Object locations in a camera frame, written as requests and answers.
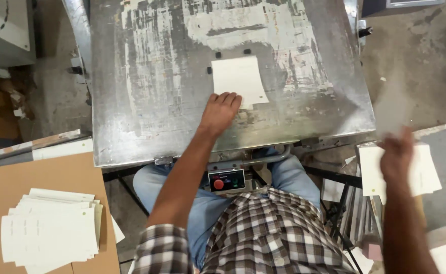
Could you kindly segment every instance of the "control panel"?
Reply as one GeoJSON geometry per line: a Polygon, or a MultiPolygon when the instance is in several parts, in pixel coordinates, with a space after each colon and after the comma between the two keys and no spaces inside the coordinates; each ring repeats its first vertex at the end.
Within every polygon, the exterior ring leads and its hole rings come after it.
{"type": "Polygon", "coordinates": [[[243,169],[208,172],[212,192],[245,188],[243,169]]]}

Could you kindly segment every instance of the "man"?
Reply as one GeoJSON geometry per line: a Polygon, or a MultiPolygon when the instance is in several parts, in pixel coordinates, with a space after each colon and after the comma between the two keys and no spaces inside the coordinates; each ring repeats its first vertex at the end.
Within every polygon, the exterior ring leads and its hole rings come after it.
{"type": "MultiPolygon", "coordinates": [[[[193,263],[203,273],[355,272],[326,233],[320,192],[295,156],[267,165],[272,187],[234,198],[199,189],[211,149],[241,102],[235,93],[212,94],[173,168],[148,165],[135,175],[135,191],[150,217],[134,273],[191,273],[193,263]]],[[[387,138],[382,146],[386,272],[438,273],[407,183],[411,132],[406,129],[401,140],[387,138]]]]}

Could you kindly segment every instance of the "red button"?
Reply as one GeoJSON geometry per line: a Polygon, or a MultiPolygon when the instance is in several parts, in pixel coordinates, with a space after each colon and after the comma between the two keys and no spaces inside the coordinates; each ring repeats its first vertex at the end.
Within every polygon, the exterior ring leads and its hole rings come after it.
{"type": "Polygon", "coordinates": [[[214,186],[216,189],[222,189],[222,188],[223,188],[223,181],[222,181],[222,180],[216,180],[216,181],[213,183],[213,186],[214,186]]]}

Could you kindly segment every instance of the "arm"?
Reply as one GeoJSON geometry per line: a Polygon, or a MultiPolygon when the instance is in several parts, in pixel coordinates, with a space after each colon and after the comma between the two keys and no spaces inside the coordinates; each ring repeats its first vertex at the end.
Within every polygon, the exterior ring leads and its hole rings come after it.
{"type": "Polygon", "coordinates": [[[216,139],[231,125],[242,97],[225,92],[212,94],[196,133],[181,158],[167,176],[155,201],[147,227],[173,224],[186,228],[189,211],[216,139]]]}
{"type": "Polygon", "coordinates": [[[384,266],[386,273],[439,274],[408,184],[413,155],[411,129],[404,127],[400,140],[387,137],[380,168],[386,182],[384,266]]]}

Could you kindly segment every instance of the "cardboard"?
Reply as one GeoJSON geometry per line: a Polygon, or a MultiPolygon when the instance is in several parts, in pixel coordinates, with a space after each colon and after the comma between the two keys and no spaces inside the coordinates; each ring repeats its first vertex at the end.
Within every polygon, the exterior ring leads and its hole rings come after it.
{"type": "MultiPolygon", "coordinates": [[[[92,152],[31,161],[0,167],[0,227],[1,216],[16,206],[23,194],[31,188],[94,194],[103,207],[99,254],[86,262],[74,262],[51,271],[67,273],[119,273],[115,233],[104,189],[101,169],[93,165],[92,152]]],[[[24,267],[3,263],[0,232],[0,273],[25,274],[24,267]]]]}

